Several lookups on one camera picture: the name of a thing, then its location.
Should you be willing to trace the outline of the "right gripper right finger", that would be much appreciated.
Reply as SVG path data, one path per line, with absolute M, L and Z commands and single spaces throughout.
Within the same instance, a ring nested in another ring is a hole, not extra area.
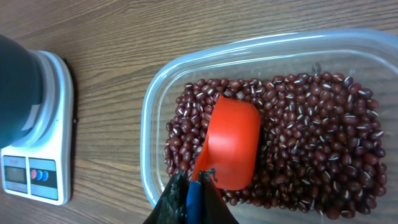
M 203 224 L 238 224 L 238 221 L 225 204 L 210 174 L 199 172 L 201 187 L 201 218 Z

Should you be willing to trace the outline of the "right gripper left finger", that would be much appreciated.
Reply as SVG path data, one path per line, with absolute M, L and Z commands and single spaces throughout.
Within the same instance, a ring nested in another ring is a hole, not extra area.
M 185 224 L 188 181 L 182 171 L 173 174 L 144 224 Z

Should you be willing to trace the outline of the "orange measuring scoop blue handle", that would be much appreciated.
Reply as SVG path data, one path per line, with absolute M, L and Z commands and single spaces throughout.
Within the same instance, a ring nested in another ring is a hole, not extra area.
M 251 183 L 260 128 L 261 117 L 255 106 L 218 98 L 188 189 L 187 223 L 202 223 L 200 171 L 210 174 L 217 189 L 241 190 Z

